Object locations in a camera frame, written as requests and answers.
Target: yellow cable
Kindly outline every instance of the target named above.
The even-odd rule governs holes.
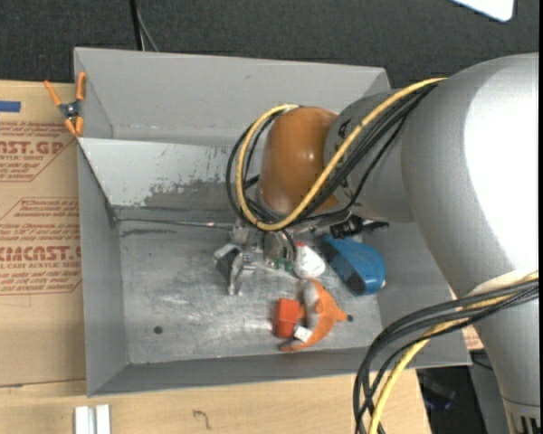
[[[531,281],[532,279],[538,278],[538,270],[530,273],[525,278],[521,279],[519,283],[524,283],[527,281]],[[507,296],[503,297],[496,297],[494,299],[479,301],[477,303],[471,304],[470,306],[466,308],[477,308],[477,307],[485,307],[485,306],[491,306],[493,304],[498,304],[501,301],[507,300],[508,298],[514,296],[513,294],[509,294]],[[443,331],[444,329],[456,325],[458,323],[461,323],[465,318],[458,319],[458,320],[452,320],[450,322],[440,323],[438,325],[435,325],[431,327],[426,333],[423,334],[423,336],[432,335],[438,331]],[[418,352],[425,347],[429,342],[429,339],[424,339],[423,341],[420,341],[418,343],[413,344],[410,346],[406,352],[402,355],[401,359],[396,364],[395,368],[390,372],[388,375],[388,378],[386,379],[385,385],[382,388],[382,391],[380,392],[380,397],[378,397],[378,402],[376,403],[374,407],[374,411],[372,412],[372,418],[370,420],[370,426],[368,427],[368,433],[367,434],[376,434],[378,429],[378,424],[380,424],[380,419],[382,418],[382,412],[384,411],[384,406],[386,405],[386,401],[388,400],[388,397],[390,396],[390,393],[392,391],[392,388],[394,387],[396,380],[400,376],[401,372],[405,369],[405,367],[412,361],[414,356],[418,354]]]
[[[366,117],[364,117],[362,121],[352,130],[350,135],[346,137],[346,139],[344,140],[344,142],[342,143],[342,145],[340,146],[336,154],[332,157],[332,159],[326,165],[326,167],[324,168],[323,172],[320,174],[316,182],[314,182],[314,185],[312,185],[308,193],[301,200],[298,207],[296,207],[289,215],[287,215],[283,220],[279,222],[264,223],[264,222],[259,221],[257,217],[253,214],[253,212],[250,211],[247,205],[247,202],[245,201],[245,195],[243,194],[243,185],[242,185],[242,181],[243,181],[242,173],[243,173],[243,160],[245,158],[245,153],[247,152],[247,147],[250,144],[253,134],[255,134],[255,131],[257,130],[257,128],[272,114],[278,111],[293,108],[293,105],[282,105],[282,106],[270,109],[263,116],[261,116],[257,121],[255,121],[253,125],[250,127],[245,137],[245,140],[243,141],[242,147],[240,149],[237,167],[235,170],[235,189],[237,191],[237,197],[239,200],[240,207],[242,208],[243,214],[245,215],[247,220],[263,231],[281,230],[285,228],[287,225],[289,225],[290,223],[292,223],[304,211],[304,209],[306,209],[308,204],[310,204],[311,200],[316,197],[322,185],[328,179],[329,174],[338,165],[339,160],[342,158],[344,153],[346,153],[346,151],[348,150],[352,142],[357,138],[357,136],[360,134],[360,132],[362,131],[364,127],[370,124],[370,122],[372,122],[380,113],[382,113],[389,106],[396,103],[398,100],[406,97],[407,95],[410,95],[411,93],[415,92],[416,90],[421,89],[422,87],[426,85],[430,85],[435,82],[440,82],[441,80],[444,80],[444,79],[445,78],[437,78],[437,79],[429,79],[429,80],[423,80],[423,81],[417,82],[415,84],[409,85],[405,89],[399,90],[397,93],[388,97],[385,101],[380,103]]]

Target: wire bundle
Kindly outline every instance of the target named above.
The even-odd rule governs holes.
[[[227,195],[235,212],[246,222],[254,225],[262,231],[283,231],[295,225],[313,222],[319,219],[332,217],[334,215],[349,214],[349,208],[356,202],[356,199],[362,191],[362,187],[369,177],[376,164],[385,154],[386,150],[392,145],[398,133],[405,123],[409,113],[418,105],[423,97],[435,86],[440,79],[424,80],[413,84],[405,89],[399,90],[381,104],[376,106],[368,115],[366,115],[351,133],[347,136],[336,154],[326,165],[324,171],[320,174],[316,182],[312,185],[309,192],[301,200],[298,207],[282,220],[276,220],[274,217],[262,211],[262,207],[255,201],[249,199],[245,193],[246,189],[257,182],[257,176],[247,180],[248,169],[251,163],[253,150],[257,145],[262,132],[276,119],[280,114],[297,108],[298,105],[285,104],[272,108],[254,123],[252,123],[239,137],[230,155],[225,181],[227,184]],[[360,136],[361,132],[367,130],[366,134]],[[334,212],[322,213],[315,216],[313,214],[333,193],[346,181],[352,170],[362,161],[370,150],[380,144],[380,140],[386,133],[394,130],[382,145],[374,159],[367,166],[356,191],[352,194],[350,201],[342,209]],[[233,162],[235,157],[237,163],[235,167],[235,194],[231,185]]]
[[[379,421],[387,397],[400,373],[432,338],[462,329],[505,308],[518,306],[536,298],[538,298],[538,271],[512,286],[427,307],[388,326],[374,340],[357,372],[352,397],[356,422],[355,432],[357,434],[376,434],[377,432],[378,434],[384,434],[384,429]],[[370,367],[376,355],[399,339],[423,329],[427,329],[423,335],[411,340],[408,344],[400,346],[388,356],[377,372],[374,381],[370,383]],[[389,374],[375,406],[374,396],[376,390],[382,382],[387,369],[402,352],[405,353],[397,360],[395,368]],[[362,404],[360,404],[361,392],[364,393]],[[366,431],[363,421],[363,416],[367,410],[371,414],[368,431]]]

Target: orange object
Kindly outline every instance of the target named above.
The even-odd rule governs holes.
[[[84,129],[84,119],[81,117],[78,109],[79,103],[84,101],[86,81],[86,74],[81,72],[76,80],[76,100],[74,100],[73,103],[67,104],[61,102],[61,99],[51,83],[48,80],[44,81],[44,86],[48,90],[52,101],[54,101],[54,104],[61,110],[61,113],[64,116],[64,125],[74,137],[82,137],[82,130]]]
[[[300,320],[300,302],[282,297],[276,304],[273,319],[274,333],[278,337],[293,337]]]
[[[334,297],[315,279],[311,279],[304,289],[304,306],[308,329],[312,334],[305,343],[293,341],[283,345],[280,347],[283,352],[310,347],[326,337],[337,322],[352,321],[352,316],[338,307]]]
[[[324,143],[338,115],[323,108],[296,108],[271,126],[262,156],[260,197],[275,212],[292,212],[324,170]],[[331,195],[319,208],[338,204]]]

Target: cardboard box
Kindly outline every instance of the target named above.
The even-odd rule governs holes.
[[[80,379],[76,140],[41,82],[0,80],[0,101],[20,109],[0,111],[0,386]]]

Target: clamp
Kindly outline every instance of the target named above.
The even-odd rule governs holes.
[[[82,137],[82,130],[84,128],[84,119],[82,118],[82,102],[84,101],[85,84],[87,81],[87,75],[84,72],[79,74],[76,80],[76,100],[72,103],[62,103],[59,96],[54,91],[51,83],[48,80],[44,81],[44,86],[48,90],[52,101],[58,106],[59,110],[64,117],[64,125],[72,133],[74,137]]]

